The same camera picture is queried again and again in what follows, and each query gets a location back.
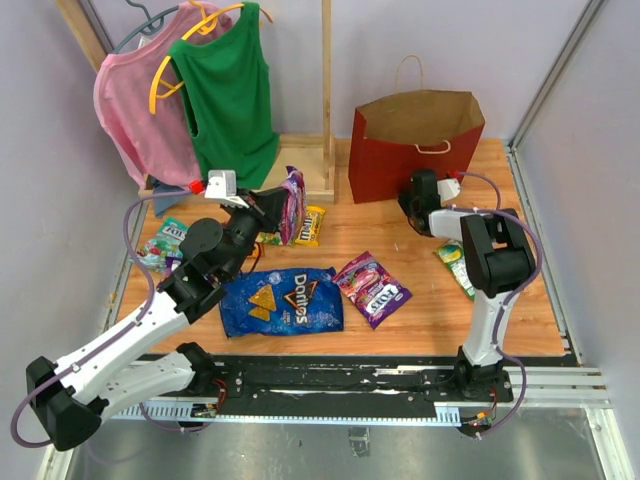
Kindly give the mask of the green Fox's spring tea bag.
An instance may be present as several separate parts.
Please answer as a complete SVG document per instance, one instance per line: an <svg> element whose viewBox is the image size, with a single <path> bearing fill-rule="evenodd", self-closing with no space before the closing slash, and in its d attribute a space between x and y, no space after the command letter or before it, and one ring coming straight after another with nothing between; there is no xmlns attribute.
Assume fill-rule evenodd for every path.
<svg viewBox="0 0 640 480"><path fill-rule="evenodd" d="M281 236L278 232L276 233L261 232L258 234L256 241L258 243L267 244L267 245L282 245Z"/></svg>

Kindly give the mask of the yellow M&M's bag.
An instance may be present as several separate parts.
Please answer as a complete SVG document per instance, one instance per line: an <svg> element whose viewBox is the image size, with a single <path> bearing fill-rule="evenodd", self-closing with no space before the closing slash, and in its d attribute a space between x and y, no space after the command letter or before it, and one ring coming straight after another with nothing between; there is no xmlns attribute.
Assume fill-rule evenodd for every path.
<svg viewBox="0 0 640 480"><path fill-rule="evenodd" d="M308 206L302 227L294 243L306 247L318 247L319 232L325 214L326 210L320 206Z"/></svg>

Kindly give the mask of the green candy bag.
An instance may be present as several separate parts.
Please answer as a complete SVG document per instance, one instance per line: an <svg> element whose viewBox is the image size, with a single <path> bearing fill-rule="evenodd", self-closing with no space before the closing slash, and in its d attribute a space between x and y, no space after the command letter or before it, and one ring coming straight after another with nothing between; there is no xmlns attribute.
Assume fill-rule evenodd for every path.
<svg viewBox="0 0 640 480"><path fill-rule="evenodd" d="M466 297L473 301L475 299L475 288L467 273L465 251L462 242L448 240L434 250L434 255L448 269Z"/></svg>

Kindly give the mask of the red paper bag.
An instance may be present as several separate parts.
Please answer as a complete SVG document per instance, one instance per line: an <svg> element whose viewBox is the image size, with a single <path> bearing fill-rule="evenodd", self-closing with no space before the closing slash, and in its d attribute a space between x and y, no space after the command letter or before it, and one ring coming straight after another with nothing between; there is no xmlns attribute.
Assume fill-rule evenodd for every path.
<svg viewBox="0 0 640 480"><path fill-rule="evenodd" d="M485 127L470 91L424 87L414 54L394 75L394 91L354 110L348 180L356 204L391 200L411 174L431 169L438 180L466 170Z"/></svg>

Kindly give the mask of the teal Fox's candy bag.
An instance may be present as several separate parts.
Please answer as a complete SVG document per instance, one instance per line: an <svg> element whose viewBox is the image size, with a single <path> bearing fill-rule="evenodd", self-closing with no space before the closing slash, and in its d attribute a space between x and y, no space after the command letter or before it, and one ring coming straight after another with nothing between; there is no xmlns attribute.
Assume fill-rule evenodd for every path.
<svg viewBox="0 0 640 480"><path fill-rule="evenodd" d="M180 244L185 239L188 227L182 222L168 218L154 236L135 250L135 258L146 269L164 272L167 256L183 258Z"/></svg>

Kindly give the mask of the dark blue snack wrapper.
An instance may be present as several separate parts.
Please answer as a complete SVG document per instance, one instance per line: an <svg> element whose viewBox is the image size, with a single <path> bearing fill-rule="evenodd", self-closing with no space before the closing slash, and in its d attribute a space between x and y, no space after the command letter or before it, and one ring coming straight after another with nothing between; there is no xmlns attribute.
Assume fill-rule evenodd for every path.
<svg viewBox="0 0 640 480"><path fill-rule="evenodd" d="M341 332L344 310L333 268L289 268L244 274L219 303L229 338Z"/></svg>

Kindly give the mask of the purple Fox's berries bag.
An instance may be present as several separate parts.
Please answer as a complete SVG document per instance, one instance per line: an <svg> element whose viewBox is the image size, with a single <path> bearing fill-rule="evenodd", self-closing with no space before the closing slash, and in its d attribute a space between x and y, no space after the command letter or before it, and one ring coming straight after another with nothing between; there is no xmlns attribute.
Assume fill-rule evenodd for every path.
<svg viewBox="0 0 640 480"><path fill-rule="evenodd" d="M332 282L354 304L372 329L376 329L413 297L369 251L351 260L332 278Z"/></svg>

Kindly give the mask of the purple snack pack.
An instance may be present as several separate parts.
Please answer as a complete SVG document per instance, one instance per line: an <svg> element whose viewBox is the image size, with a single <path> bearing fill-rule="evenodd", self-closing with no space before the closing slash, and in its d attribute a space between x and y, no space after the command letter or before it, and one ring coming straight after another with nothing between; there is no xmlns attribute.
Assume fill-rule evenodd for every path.
<svg viewBox="0 0 640 480"><path fill-rule="evenodd" d="M167 256L164 259L164 273L166 275L170 275L174 270L176 270L182 263L182 259L173 256Z"/></svg>

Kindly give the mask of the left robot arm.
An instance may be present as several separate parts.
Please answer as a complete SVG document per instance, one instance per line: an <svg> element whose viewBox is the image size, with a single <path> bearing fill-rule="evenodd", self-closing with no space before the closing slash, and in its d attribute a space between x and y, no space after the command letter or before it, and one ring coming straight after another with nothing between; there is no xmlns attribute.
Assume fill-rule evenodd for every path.
<svg viewBox="0 0 640 480"><path fill-rule="evenodd" d="M58 451L88 440L109 418L168 392L200 396L214 383L211 357L197 344L180 346L143 367L130 365L151 346L195 323L225 296L260 233L279 228L288 192L275 187L241 189L220 204L226 224L194 222L179 245L182 261L167 278L150 286L147 300L87 345L56 361L43 356L26 368L30 407Z"/></svg>

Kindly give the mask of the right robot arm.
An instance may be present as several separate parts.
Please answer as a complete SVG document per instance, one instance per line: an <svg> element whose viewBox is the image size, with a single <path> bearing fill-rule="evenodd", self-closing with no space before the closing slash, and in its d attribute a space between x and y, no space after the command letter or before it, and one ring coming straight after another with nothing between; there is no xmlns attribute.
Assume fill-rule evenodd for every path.
<svg viewBox="0 0 640 480"><path fill-rule="evenodd" d="M460 397L477 399L504 383L506 326L517 297L540 273L539 242L511 209L443 206L437 175L430 169L410 175L398 203L416 233L462 244L475 297L452 378Z"/></svg>

